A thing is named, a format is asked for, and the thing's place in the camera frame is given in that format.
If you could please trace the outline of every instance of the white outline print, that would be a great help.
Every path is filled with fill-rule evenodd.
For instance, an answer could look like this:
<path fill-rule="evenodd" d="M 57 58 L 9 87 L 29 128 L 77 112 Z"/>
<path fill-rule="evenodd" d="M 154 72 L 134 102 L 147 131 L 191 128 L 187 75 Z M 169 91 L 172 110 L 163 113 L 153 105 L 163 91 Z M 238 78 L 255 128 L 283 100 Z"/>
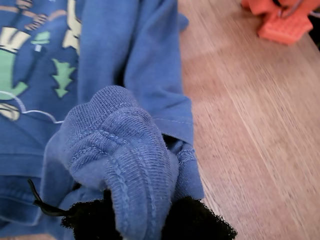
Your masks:
<path fill-rule="evenodd" d="M 18 103 L 22 114 L 38 113 L 38 114 L 43 114 L 43 115 L 46 115 L 47 117 L 49 117 L 54 124 L 62 124 L 64 122 L 64 121 L 57 121 L 54 116 L 52 116 L 50 113 L 45 112 L 45 111 L 40 111 L 40 110 L 28 110 L 27 111 L 26 106 L 24 105 L 22 100 L 10 92 L 0 91 L 0 94 L 5 94 L 5 95 L 12 97 Z"/>

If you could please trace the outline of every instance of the knit cuff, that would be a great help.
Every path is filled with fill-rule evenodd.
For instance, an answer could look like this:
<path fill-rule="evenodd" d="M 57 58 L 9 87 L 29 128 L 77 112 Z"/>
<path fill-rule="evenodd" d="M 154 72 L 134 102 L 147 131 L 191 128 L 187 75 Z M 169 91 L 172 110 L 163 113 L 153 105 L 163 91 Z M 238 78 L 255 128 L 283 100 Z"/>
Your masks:
<path fill-rule="evenodd" d="M 85 104 L 74 107 L 65 118 L 61 126 L 72 128 L 75 131 L 96 129 L 110 114 L 124 107 L 136 107 L 138 103 L 131 92 L 121 86 L 108 86 L 98 91 L 93 98 Z"/>

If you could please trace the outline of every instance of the orange object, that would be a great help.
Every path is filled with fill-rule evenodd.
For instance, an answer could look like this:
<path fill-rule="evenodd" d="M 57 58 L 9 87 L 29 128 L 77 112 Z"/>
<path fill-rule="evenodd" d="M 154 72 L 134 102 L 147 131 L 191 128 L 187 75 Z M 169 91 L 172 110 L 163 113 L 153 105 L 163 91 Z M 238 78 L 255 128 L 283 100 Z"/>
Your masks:
<path fill-rule="evenodd" d="M 320 0 L 242 0 L 241 4 L 254 15 L 264 15 L 259 37 L 290 45 L 313 28 L 308 15 Z"/>

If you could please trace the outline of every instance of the blue fabric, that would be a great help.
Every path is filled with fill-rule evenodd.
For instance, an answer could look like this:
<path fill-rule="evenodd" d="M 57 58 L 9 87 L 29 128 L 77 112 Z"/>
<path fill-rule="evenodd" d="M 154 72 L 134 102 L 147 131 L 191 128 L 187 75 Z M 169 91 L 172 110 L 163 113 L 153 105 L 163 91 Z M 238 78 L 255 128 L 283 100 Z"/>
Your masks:
<path fill-rule="evenodd" d="M 73 239 L 32 178 L 63 209 L 110 188 L 123 236 L 158 239 L 171 201 L 204 196 L 177 1 L 18 3 L 0 1 L 0 237 Z"/>

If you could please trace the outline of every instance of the cartoon print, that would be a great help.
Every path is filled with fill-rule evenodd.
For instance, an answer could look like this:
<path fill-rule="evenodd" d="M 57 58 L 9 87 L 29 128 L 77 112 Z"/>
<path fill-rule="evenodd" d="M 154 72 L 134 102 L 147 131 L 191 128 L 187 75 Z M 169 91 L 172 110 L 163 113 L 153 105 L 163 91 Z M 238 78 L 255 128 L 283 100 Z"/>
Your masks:
<path fill-rule="evenodd" d="M 69 29 L 65 33 L 62 46 L 64 48 L 73 47 L 79 55 L 79 38 L 82 25 L 76 16 L 76 0 L 68 0 L 66 21 Z"/>
<path fill-rule="evenodd" d="M 19 119 L 20 114 L 41 113 L 48 116 L 54 124 L 59 124 L 62 121 L 57 121 L 51 114 L 41 110 L 27 110 L 23 102 L 18 98 L 25 92 L 29 86 L 38 61 L 46 53 L 46 44 L 50 43 L 51 33 L 48 30 L 38 33 L 34 36 L 33 31 L 39 29 L 47 21 L 53 21 L 60 16 L 67 16 L 68 30 L 63 38 L 62 47 L 72 47 L 79 55 L 79 38 L 81 34 L 81 22 L 76 17 L 76 0 L 68 0 L 67 11 L 63 9 L 52 12 L 51 15 L 36 14 L 29 9 L 33 6 L 33 0 L 15 0 L 16 7 L 0 5 L 0 11 L 16 13 L 9 25 L 3 26 L 0 29 L 0 101 L 15 100 L 18 107 L 7 103 L 0 102 L 0 115 L 11 121 Z M 32 22 L 24 26 L 22 30 L 17 28 L 22 16 L 32 18 Z M 14 65 L 17 53 L 21 47 L 28 41 L 34 47 L 31 49 L 32 60 L 28 65 L 26 74 L 22 79 L 14 82 Z M 75 71 L 75 67 L 71 67 L 68 62 L 61 62 L 58 59 L 52 59 L 56 68 L 56 73 L 52 78 L 56 81 L 57 87 L 54 89 L 58 98 L 63 98 L 68 93 L 66 88 L 73 81 L 70 75 Z"/>
<path fill-rule="evenodd" d="M 20 117 L 18 108 L 6 103 L 0 103 L 0 114 L 11 121 L 16 121 Z"/>
<path fill-rule="evenodd" d="M 59 98 L 62 98 L 65 94 L 68 93 L 66 87 L 73 81 L 70 78 L 70 75 L 76 68 L 70 67 L 70 63 L 68 62 L 59 62 L 57 59 L 52 59 L 52 61 L 57 71 L 57 74 L 53 75 L 52 77 L 56 80 L 59 86 L 55 89 L 55 92 L 59 96 Z"/>
<path fill-rule="evenodd" d="M 44 14 L 36 15 L 32 23 L 24 26 L 24 31 L 20 31 L 15 27 L 5 26 L 2 28 L 0 35 L 0 65 L 2 66 L 2 71 L 0 72 L 0 89 L 2 91 L 18 96 L 28 88 L 27 79 L 31 74 L 30 71 L 28 71 L 25 79 L 19 81 L 16 86 L 14 86 L 13 73 L 16 54 L 22 45 L 31 37 L 30 32 L 43 25 L 46 19 L 47 16 Z M 30 70 L 34 69 L 39 56 L 38 54 L 34 57 Z M 8 95 L 0 94 L 0 100 L 11 99 L 12 97 Z"/>

